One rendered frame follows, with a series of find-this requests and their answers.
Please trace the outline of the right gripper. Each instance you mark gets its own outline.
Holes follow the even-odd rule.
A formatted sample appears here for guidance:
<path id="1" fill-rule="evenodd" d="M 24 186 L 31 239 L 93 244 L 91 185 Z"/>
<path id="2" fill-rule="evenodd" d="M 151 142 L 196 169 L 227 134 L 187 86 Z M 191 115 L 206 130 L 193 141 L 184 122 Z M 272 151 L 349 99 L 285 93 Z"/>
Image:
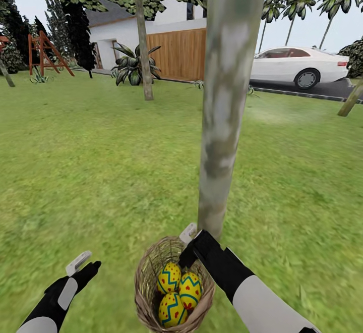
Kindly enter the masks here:
<path id="1" fill-rule="evenodd" d="M 194 262 L 198 260 L 198 258 L 194 257 L 191 252 L 191 243 L 187 245 L 187 248 L 179 254 L 177 265 L 182 267 L 182 269 L 191 269 L 193 267 Z"/>

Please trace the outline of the wicker basket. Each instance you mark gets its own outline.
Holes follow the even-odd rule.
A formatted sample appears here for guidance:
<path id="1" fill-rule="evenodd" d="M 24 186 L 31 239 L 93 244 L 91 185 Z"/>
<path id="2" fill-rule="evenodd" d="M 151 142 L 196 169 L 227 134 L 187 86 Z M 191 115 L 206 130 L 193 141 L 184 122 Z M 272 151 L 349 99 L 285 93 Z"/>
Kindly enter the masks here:
<path id="1" fill-rule="evenodd" d="M 197 231 L 191 234 L 191 237 L 195 237 Z M 157 280 L 159 277 L 159 272 L 157 271 L 160 267 L 166 266 L 166 259 L 162 255 L 163 248 L 166 243 L 169 247 L 169 254 L 172 256 L 173 248 L 179 247 L 182 253 L 185 250 L 184 243 L 181 242 L 179 236 L 174 237 L 164 237 L 160 239 L 156 244 L 150 246 L 137 267 L 134 285 L 135 285 L 135 304 L 137 309 L 135 313 L 138 315 L 139 320 L 143 323 L 145 327 L 148 327 L 152 333 L 192 333 L 194 330 L 198 329 L 200 324 L 209 309 L 213 306 L 213 296 L 215 293 L 216 283 L 213 278 L 209 275 L 208 271 L 203 270 L 202 263 L 198 260 L 194 262 L 197 268 L 196 274 L 201 279 L 202 293 L 201 298 L 196 305 L 196 307 L 190 311 L 188 320 L 185 324 L 175 324 L 175 327 L 163 327 L 159 323 L 159 316 L 156 310 L 156 299 L 159 295 L 157 288 Z M 155 264 L 153 262 L 153 252 L 155 255 L 159 256 L 159 261 Z M 147 264 L 145 265 L 145 263 Z M 145 267 L 145 270 L 143 269 Z M 183 277 L 187 270 L 179 267 L 181 276 Z M 153 273 L 153 276 L 149 275 L 149 271 Z"/>

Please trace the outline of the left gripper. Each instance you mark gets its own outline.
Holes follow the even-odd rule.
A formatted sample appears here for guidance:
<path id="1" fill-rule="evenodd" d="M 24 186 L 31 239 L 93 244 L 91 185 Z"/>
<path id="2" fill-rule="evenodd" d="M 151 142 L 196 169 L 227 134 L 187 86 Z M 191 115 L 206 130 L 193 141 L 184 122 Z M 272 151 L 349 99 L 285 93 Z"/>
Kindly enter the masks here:
<path id="1" fill-rule="evenodd" d="M 94 264 L 90 262 L 86 267 L 73 275 L 77 275 L 82 279 L 81 289 L 83 289 L 88 284 L 88 282 L 97 274 L 97 270 L 99 269 L 100 265 L 100 261 L 95 261 Z"/>

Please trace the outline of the easter egg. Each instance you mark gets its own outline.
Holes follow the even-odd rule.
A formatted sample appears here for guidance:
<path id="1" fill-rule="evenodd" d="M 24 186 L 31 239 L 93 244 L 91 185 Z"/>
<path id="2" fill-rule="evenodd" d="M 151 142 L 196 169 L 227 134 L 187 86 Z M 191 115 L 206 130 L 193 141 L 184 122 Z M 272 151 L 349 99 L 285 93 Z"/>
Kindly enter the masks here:
<path id="1" fill-rule="evenodd" d="M 188 320 L 189 310 L 183 306 L 178 291 L 163 295 L 157 310 L 159 323 L 165 328 L 185 324 Z"/>
<path id="2" fill-rule="evenodd" d="M 179 296 L 183 306 L 187 310 L 193 310 L 198 304 L 201 293 L 201 279 L 194 272 L 187 272 L 179 282 Z"/>
<path id="3" fill-rule="evenodd" d="M 179 266 L 174 262 L 166 263 L 159 272 L 157 280 L 157 288 L 161 295 L 168 294 L 169 292 L 179 291 L 179 282 L 182 278 Z"/>

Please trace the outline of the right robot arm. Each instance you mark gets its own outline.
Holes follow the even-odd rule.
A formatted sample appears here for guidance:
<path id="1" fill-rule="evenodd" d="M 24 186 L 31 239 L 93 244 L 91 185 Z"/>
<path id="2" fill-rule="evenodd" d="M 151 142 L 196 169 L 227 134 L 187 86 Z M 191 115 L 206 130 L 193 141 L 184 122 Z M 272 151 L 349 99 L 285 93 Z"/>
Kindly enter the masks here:
<path id="1" fill-rule="evenodd" d="M 250 333 L 322 333 L 316 326 L 280 299 L 244 263 L 220 244 L 208 231 L 195 237 L 197 224 L 189 224 L 179 236 L 185 250 L 177 265 L 191 269 L 196 260 L 204 266 L 215 283 L 247 326 Z"/>

